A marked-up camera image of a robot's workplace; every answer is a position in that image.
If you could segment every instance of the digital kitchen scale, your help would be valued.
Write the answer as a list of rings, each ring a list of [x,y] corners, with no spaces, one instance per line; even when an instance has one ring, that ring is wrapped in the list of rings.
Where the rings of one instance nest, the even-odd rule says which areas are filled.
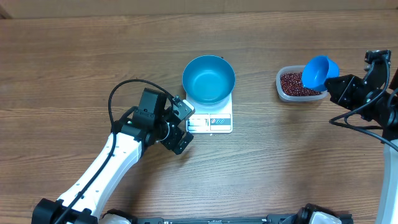
[[[202,105],[187,95],[187,101],[195,107],[195,114],[187,121],[190,133],[228,134],[232,132],[232,94],[216,105]]]

